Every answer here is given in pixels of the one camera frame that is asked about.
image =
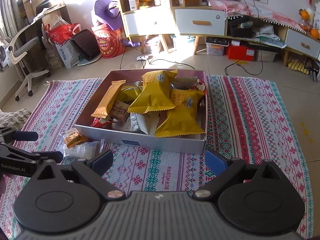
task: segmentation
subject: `yellow snack bag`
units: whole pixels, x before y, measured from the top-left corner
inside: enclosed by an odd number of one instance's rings
[[[108,116],[124,83],[125,80],[111,82],[111,86],[108,88],[98,107],[91,115],[92,117],[106,118]]]
[[[129,113],[145,114],[174,108],[170,100],[170,83],[178,71],[155,70],[142,75],[141,94],[129,106]]]
[[[203,91],[173,89],[170,99],[174,109],[167,111],[168,118],[156,129],[156,137],[204,133],[196,121],[198,101]]]
[[[141,94],[141,90],[137,86],[133,86],[133,85],[124,86],[120,90],[120,93],[117,97],[117,101],[120,101],[120,102],[134,101],[140,94]]]

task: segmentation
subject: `tiled floor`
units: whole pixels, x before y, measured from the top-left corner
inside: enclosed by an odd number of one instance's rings
[[[123,57],[121,69],[142,68],[142,63],[136,60],[139,55],[139,52],[134,48],[128,48]],[[112,59],[100,59],[98,62],[87,66],[54,70],[50,78],[42,77],[32,87],[32,97],[26,95],[27,90],[25,89],[25,94],[20,95],[19,102],[15,102],[14,96],[12,96],[2,110],[10,112],[23,107],[34,110],[47,89],[45,86],[46,81],[105,77],[110,70],[119,69],[121,57],[122,55]],[[156,58],[183,62],[198,70],[205,70],[210,75],[225,75],[225,66],[233,63],[226,56],[206,55],[205,50],[194,56],[186,52],[172,52],[170,54],[162,52]],[[186,65],[175,65],[162,60],[158,60],[154,64],[146,67],[190,68]],[[261,70],[260,62],[251,62],[243,66],[251,73],[259,73]],[[233,76],[251,76],[237,65],[229,67],[228,74]],[[319,135],[318,128],[320,126],[320,82],[313,82],[310,75],[285,68],[280,60],[274,63],[264,62],[263,71],[257,77],[276,82],[295,127],[298,140],[308,162],[310,173],[314,200],[314,235],[320,235],[320,140],[317,139]]]

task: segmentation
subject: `red bucket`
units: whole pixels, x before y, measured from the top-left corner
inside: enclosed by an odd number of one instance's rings
[[[102,57],[112,58],[124,53],[122,27],[118,30],[112,30],[107,24],[102,24],[92,26],[91,29],[96,36]]]

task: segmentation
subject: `blue gripper pad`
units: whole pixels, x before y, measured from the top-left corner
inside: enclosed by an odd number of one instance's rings
[[[213,150],[206,150],[204,152],[204,161],[216,176],[228,168],[228,159]]]

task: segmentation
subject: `patterned tablecloth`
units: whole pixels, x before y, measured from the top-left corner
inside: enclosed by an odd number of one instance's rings
[[[102,79],[54,81],[24,126],[36,142],[16,142],[26,151],[58,150],[58,134],[71,128]],[[275,83],[249,77],[207,76],[208,141],[224,156],[248,163],[274,160],[306,205],[297,233],[313,232],[313,200],[305,158]],[[124,190],[191,192],[214,178],[203,155],[161,152],[109,144],[114,164],[104,178]],[[0,226],[9,239],[20,232],[12,204],[28,178],[6,178],[0,201]]]

